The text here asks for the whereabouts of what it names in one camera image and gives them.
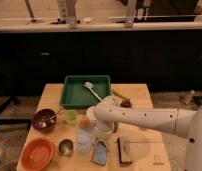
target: white spoon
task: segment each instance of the white spoon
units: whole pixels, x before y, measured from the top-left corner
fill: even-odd
[[[92,89],[93,88],[93,84],[90,83],[90,82],[85,82],[83,84],[84,87],[88,88],[92,94],[99,100],[99,101],[102,101],[102,99],[97,95],[97,93],[94,92],[94,90]]]

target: blue object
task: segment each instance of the blue object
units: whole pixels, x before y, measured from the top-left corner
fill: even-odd
[[[98,142],[95,147],[92,162],[98,165],[106,165],[107,148],[103,142]]]

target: green cup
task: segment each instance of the green cup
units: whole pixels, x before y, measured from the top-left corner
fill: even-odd
[[[63,113],[64,121],[69,125],[75,125],[78,113],[75,110],[66,110]]]

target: small cup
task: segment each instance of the small cup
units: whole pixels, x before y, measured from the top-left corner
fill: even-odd
[[[73,142],[70,139],[64,139],[58,146],[59,155],[71,156],[73,153]]]
[[[69,125],[75,125],[78,113],[75,110],[66,110],[63,113],[64,121]]]

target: small metal bowl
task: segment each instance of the small metal bowl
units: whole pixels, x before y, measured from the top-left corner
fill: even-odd
[[[71,156],[73,153],[73,142],[69,139],[64,139],[58,146],[58,153],[64,156]]]

